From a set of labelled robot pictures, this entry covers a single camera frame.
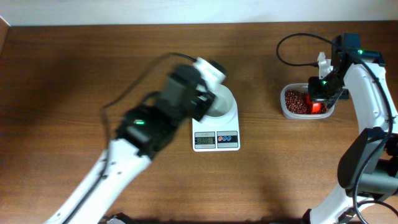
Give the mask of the orange measuring scoop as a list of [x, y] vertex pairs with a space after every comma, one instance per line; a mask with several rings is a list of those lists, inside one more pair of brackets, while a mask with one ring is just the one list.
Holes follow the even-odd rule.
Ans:
[[321, 103], [314, 103], [310, 100], [310, 95], [307, 95], [307, 113], [308, 114], [318, 114], [322, 110]]

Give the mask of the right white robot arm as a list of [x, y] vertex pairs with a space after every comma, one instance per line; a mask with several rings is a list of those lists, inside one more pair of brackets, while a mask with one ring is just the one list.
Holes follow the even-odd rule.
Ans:
[[309, 100], [331, 108], [351, 98], [359, 135], [338, 164], [338, 185], [304, 223], [348, 223], [368, 206], [385, 205], [397, 195], [397, 110], [386, 85], [380, 52], [361, 48], [357, 34], [331, 42], [332, 58], [318, 57], [319, 74], [308, 80]]

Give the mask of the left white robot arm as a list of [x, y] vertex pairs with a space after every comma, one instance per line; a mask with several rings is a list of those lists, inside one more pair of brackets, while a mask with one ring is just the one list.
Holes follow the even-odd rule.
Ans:
[[177, 66], [163, 90], [145, 97], [155, 98], [152, 106], [142, 100], [124, 114], [115, 138], [47, 223], [98, 223], [129, 183], [172, 142], [178, 127], [188, 118], [204, 117], [224, 78], [224, 69], [212, 63]]

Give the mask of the white round bowl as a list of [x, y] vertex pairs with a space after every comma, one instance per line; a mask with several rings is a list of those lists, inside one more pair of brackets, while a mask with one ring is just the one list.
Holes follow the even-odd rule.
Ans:
[[233, 107], [233, 94], [224, 85], [218, 85], [213, 93], [216, 98], [206, 115], [214, 118], [226, 115]]

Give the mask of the white digital kitchen scale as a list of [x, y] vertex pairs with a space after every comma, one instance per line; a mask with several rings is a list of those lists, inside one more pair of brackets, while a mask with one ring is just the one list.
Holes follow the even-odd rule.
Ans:
[[238, 151], [241, 147], [238, 106], [232, 101], [230, 110], [219, 117], [192, 119], [192, 148], [195, 152]]

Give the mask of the red beans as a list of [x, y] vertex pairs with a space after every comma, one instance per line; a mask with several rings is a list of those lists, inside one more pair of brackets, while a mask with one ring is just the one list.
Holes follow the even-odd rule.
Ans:
[[[308, 114], [307, 113], [307, 92], [297, 90], [287, 90], [284, 93], [285, 104], [287, 109], [294, 114]], [[327, 108], [324, 103], [322, 104], [322, 110], [319, 114], [325, 114]]]

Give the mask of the clear plastic container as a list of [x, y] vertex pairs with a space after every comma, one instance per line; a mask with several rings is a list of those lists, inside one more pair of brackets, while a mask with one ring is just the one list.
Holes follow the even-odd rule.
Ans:
[[280, 93], [282, 113], [287, 119], [324, 119], [332, 115], [325, 103], [310, 101], [306, 83], [289, 84]]

